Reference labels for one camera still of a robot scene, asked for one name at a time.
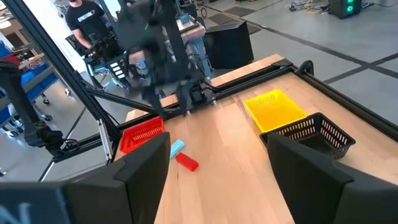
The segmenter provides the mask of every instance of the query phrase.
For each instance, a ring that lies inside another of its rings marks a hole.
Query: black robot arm
[[[11,62],[0,62],[0,86],[6,91],[7,97],[24,122],[24,138],[26,143],[34,147],[45,147],[54,157],[64,155],[77,144],[62,138],[61,131],[52,131],[42,121],[31,105],[21,86],[22,71]]]

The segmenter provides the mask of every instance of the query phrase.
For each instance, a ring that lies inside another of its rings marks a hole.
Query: red block
[[[197,169],[199,166],[199,163],[197,161],[194,161],[193,159],[189,158],[189,156],[185,155],[182,152],[176,155],[175,159],[177,160],[178,163],[185,166],[190,171],[195,171],[195,169]]]

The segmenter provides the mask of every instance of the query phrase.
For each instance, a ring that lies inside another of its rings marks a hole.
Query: plastic basket
[[[152,118],[123,132],[120,150],[129,153],[164,132],[162,118]]]
[[[254,122],[265,133],[307,116],[281,90],[273,90],[244,102]]]
[[[269,133],[279,133],[334,159],[344,157],[349,147],[355,144],[351,136],[321,113],[315,113],[300,121],[261,134],[260,138],[265,145]]]

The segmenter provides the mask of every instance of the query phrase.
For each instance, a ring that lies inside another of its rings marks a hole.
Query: gray floor
[[[296,65],[305,60],[313,60],[315,76],[320,80],[333,77],[336,79],[343,73],[350,73],[352,69],[361,67],[363,63],[369,66],[371,62],[398,53],[398,30],[395,29],[398,6],[373,6],[358,16],[339,20],[328,14],[308,15],[305,11],[290,12],[286,7],[290,2],[218,0],[207,5],[215,9],[207,9],[207,18],[235,6],[255,10],[256,12],[244,16],[243,19],[270,29],[263,29],[250,36],[254,59],[260,60],[272,54],[279,54]],[[396,1],[375,2],[390,5]],[[217,26],[217,23],[209,19],[205,19],[205,24],[207,27]],[[378,66],[389,70],[389,75],[364,68],[362,72],[351,73],[331,82],[330,85],[383,118],[398,124],[398,76],[393,77],[398,74],[398,58],[380,63]],[[225,72],[227,70],[216,71],[217,74]],[[119,96],[126,94],[114,85],[110,85],[107,92]],[[77,140],[98,132],[96,121],[89,111],[83,110],[84,106],[78,99],[65,96],[61,85],[57,83],[51,86],[46,94],[52,103],[46,106],[38,102],[38,105],[46,113],[53,115],[54,120],[50,123],[53,129],[66,134],[76,123],[71,138]],[[99,99],[99,102],[120,123],[124,122],[126,114],[131,110],[127,106],[102,99]],[[0,142],[0,167],[7,172],[0,181],[36,181],[51,159],[45,149],[26,146],[22,136],[11,139],[5,134],[0,134]],[[55,164],[47,180],[67,179],[102,166],[103,163],[103,150],[102,147],[98,147]]]

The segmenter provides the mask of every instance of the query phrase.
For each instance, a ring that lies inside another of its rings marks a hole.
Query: black t-shirt
[[[102,38],[108,35],[106,25],[101,19],[103,15],[104,11],[97,3],[83,1],[79,7],[70,6],[65,17],[70,30],[80,29],[86,38],[91,34]]]

